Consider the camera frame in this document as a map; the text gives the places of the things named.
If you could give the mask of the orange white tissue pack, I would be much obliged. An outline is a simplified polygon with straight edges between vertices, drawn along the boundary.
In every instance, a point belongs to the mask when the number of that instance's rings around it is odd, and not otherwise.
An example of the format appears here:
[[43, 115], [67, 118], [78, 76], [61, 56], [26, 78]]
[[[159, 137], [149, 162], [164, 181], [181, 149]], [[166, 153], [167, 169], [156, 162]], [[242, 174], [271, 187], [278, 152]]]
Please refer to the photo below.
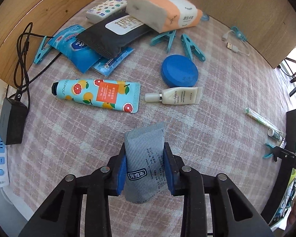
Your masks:
[[203, 15], [188, 0], [127, 0], [126, 12], [159, 33], [194, 27]]

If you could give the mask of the black wet wipes pack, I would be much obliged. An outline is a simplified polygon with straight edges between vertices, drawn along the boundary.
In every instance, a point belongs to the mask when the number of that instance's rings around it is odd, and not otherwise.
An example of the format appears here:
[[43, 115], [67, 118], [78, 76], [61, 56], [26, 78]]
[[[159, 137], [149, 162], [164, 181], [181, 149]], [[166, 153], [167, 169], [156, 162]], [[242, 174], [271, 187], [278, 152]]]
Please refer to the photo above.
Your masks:
[[134, 40], [152, 31], [133, 16], [119, 12], [82, 31], [77, 39], [104, 58], [111, 59]]

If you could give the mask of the teal clothespin of pair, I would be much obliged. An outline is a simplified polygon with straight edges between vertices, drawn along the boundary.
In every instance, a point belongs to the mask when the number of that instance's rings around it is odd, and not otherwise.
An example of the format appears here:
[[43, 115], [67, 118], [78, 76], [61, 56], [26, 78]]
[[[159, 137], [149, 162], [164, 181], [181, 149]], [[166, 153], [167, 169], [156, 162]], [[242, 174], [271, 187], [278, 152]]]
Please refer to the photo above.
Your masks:
[[187, 58], [189, 58], [193, 62], [193, 55], [195, 55], [197, 59], [201, 62], [204, 62], [206, 60], [205, 54], [202, 52], [201, 49], [199, 49], [199, 47], [193, 42], [193, 40], [188, 35], [182, 34], [180, 39], [185, 56]]
[[167, 50], [166, 52], [169, 53], [173, 40], [175, 39], [176, 36], [176, 30], [172, 30], [172, 31], [167, 31], [167, 32], [163, 32], [157, 36], [155, 36], [151, 41], [150, 41], [150, 45], [151, 46], [155, 46], [157, 44], [159, 44], [162, 41], [167, 41]]

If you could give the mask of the grey foil sachet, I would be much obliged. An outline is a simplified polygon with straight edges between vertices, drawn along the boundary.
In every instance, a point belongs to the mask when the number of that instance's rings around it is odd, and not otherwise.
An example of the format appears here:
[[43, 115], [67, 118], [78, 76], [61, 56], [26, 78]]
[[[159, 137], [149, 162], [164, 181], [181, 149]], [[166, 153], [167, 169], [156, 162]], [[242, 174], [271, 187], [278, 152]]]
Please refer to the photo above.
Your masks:
[[165, 123], [136, 128], [125, 134], [127, 201], [143, 204], [166, 189], [164, 169]]

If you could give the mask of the black desktop organizer box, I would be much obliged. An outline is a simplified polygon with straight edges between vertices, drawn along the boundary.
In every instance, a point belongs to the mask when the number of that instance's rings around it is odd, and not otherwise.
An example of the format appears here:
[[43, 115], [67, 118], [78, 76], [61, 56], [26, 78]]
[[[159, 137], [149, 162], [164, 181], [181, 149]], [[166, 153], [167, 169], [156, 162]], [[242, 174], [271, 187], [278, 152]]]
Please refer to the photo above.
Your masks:
[[[286, 150], [296, 153], [296, 109], [286, 113]], [[292, 173], [292, 167], [281, 159], [281, 165], [270, 197], [261, 216], [270, 224], [285, 195]]]

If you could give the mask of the teal clothespin left of pair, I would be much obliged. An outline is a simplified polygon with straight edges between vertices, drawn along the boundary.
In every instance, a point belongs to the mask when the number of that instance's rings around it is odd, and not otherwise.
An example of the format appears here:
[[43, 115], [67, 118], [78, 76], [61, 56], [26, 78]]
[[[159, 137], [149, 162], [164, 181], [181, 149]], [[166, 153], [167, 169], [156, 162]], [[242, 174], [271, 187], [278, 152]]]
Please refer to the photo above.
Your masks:
[[163, 32], [157, 36], [155, 36], [151, 41], [150, 41], [150, 45], [151, 46], [155, 46], [157, 44], [159, 44], [162, 41], [167, 41], [167, 50], [166, 52], [169, 53], [173, 40], [175, 39], [176, 36], [176, 30], [172, 30], [172, 31], [167, 31], [167, 32]]

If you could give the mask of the small white cream tube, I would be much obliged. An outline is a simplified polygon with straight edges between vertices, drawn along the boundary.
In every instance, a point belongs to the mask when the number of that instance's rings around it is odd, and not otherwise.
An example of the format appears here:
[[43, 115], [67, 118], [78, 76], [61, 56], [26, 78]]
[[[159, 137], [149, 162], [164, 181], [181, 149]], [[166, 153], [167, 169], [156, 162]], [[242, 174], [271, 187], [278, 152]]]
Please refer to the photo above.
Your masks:
[[199, 104], [202, 89], [200, 87], [174, 87], [159, 93], [147, 93], [146, 102], [161, 102], [167, 105]]

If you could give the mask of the green white lip balm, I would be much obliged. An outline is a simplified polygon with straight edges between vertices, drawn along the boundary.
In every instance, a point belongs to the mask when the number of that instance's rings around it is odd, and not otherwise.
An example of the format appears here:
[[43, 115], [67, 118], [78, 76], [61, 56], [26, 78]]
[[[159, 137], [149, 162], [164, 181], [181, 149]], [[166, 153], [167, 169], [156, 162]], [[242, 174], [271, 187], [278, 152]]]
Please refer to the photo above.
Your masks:
[[269, 137], [271, 137], [272, 139], [274, 139], [277, 142], [281, 142], [283, 140], [283, 137], [277, 131], [273, 130], [272, 128], [268, 129], [267, 134]]

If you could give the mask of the small blue wipes packet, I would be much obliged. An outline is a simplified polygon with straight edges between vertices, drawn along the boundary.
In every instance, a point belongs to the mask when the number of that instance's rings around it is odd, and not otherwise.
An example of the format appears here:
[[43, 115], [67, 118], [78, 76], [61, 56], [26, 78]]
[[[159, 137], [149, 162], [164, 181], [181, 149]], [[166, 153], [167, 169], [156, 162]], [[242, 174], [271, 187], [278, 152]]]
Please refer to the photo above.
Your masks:
[[102, 57], [91, 68], [104, 77], [108, 77], [133, 51], [132, 47], [123, 48], [116, 57], [112, 59]]

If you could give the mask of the teal clothespin near organizer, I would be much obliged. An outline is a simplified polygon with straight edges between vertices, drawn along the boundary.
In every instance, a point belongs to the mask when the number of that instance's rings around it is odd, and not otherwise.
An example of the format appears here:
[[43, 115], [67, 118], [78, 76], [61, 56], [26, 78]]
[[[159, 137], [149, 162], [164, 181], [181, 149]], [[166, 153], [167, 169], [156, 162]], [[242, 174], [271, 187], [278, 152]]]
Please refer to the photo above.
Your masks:
[[265, 143], [265, 146], [268, 148], [268, 152], [264, 154], [263, 158], [268, 159], [273, 157], [273, 149], [275, 148], [275, 145], [270, 143]]

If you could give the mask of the fruit print hand cream tube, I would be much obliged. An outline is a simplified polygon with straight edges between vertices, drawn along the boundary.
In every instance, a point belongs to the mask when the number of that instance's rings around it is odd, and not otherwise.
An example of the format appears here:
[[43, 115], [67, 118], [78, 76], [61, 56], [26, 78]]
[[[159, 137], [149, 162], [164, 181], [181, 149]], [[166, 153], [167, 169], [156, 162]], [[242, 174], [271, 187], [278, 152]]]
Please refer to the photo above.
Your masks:
[[140, 102], [138, 82], [104, 79], [67, 79], [53, 83], [51, 91], [58, 99], [136, 113]]

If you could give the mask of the blue wet wipes pack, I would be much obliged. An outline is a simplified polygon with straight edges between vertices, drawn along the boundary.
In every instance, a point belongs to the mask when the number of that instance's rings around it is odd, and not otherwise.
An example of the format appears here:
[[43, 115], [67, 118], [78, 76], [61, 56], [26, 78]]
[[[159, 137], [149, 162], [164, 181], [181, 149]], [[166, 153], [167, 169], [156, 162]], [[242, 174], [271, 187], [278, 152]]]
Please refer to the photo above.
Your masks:
[[72, 25], [48, 41], [48, 45], [67, 57], [82, 73], [86, 73], [101, 58], [101, 55], [77, 38], [84, 30], [80, 25]]

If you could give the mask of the blue clip near board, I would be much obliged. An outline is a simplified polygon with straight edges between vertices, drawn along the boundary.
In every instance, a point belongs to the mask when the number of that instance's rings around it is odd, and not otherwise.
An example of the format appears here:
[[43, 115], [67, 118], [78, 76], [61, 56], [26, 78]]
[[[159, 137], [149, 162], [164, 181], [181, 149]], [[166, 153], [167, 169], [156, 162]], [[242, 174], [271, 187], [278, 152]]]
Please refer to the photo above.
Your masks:
[[204, 22], [208, 22], [210, 19], [209, 15], [203, 13], [203, 15], [201, 16], [201, 21], [204, 21]]

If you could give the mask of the white patterned tissue pack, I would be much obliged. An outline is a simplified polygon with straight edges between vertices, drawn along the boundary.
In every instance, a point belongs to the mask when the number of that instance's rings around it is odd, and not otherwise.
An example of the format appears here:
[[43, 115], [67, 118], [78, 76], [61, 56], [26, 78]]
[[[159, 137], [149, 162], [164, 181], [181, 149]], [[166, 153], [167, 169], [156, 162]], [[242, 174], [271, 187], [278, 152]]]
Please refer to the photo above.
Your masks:
[[117, 12], [124, 11], [127, 6], [126, 0], [106, 0], [86, 12], [86, 19], [96, 24]]

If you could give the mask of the teal clothespin right of pair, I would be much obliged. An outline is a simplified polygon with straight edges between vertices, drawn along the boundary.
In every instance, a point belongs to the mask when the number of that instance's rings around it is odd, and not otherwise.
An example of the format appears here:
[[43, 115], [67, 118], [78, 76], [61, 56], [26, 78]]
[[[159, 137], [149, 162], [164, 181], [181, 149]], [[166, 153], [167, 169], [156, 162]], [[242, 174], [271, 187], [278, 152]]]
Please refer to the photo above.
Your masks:
[[193, 62], [193, 55], [195, 55], [197, 59], [201, 62], [204, 62], [206, 60], [205, 54], [202, 52], [201, 49], [199, 49], [199, 47], [193, 42], [193, 40], [188, 35], [182, 34], [180, 39], [185, 56], [187, 58], [189, 58]]

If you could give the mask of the wrapped green chopsticks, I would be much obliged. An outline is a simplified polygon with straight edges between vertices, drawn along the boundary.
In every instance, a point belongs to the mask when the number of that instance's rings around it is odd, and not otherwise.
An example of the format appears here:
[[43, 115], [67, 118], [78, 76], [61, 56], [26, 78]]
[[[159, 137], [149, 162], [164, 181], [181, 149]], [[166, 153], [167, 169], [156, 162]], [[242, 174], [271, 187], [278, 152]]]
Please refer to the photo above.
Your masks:
[[244, 109], [244, 113], [249, 116], [250, 118], [254, 119], [256, 122], [264, 125], [267, 128], [271, 128], [272, 130], [274, 130], [275, 132], [277, 132], [279, 135], [281, 135], [282, 137], [286, 137], [285, 132], [283, 132], [282, 130], [280, 130], [278, 127], [276, 127], [273, 123], [271, 123], [269, 120], [267, 120], [266, 118], [264, 118], [263, 116], [261, 116], [259, 113], [255, 112], [254, 110], [252, 110], [251, 108], [245, 108]]

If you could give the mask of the teal clothespin on board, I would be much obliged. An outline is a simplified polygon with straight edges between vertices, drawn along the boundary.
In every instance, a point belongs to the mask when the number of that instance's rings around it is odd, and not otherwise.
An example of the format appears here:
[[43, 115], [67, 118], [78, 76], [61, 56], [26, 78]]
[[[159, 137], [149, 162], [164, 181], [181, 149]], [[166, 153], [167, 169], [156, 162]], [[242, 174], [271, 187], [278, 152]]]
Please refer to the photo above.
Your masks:
[[34, 64], [39, 64], [53, 47], [47, 42], [47, 36], [44, 36], [34, 58]]

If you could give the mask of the black charger adapter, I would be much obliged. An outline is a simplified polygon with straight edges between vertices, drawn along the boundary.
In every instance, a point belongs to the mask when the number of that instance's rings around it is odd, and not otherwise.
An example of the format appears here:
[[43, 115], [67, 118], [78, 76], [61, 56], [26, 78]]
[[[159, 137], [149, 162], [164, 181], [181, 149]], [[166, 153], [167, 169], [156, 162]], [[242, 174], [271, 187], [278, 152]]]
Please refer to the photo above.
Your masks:
[[21, 144], [27, 107], [20, 101], [4, 98], [0, 115], [0, 138], [5, 145]]

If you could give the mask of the wooden board left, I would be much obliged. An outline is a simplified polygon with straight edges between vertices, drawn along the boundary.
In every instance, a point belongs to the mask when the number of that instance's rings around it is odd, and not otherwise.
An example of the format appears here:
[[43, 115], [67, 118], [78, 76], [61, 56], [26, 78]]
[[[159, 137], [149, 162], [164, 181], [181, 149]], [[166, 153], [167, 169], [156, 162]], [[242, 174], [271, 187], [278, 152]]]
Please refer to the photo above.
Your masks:
[[94, 0], [4, 0], [0, 6], [0, 79], [13, 84], [16, 42], [28, 23], [32, 32], [53, 35]]

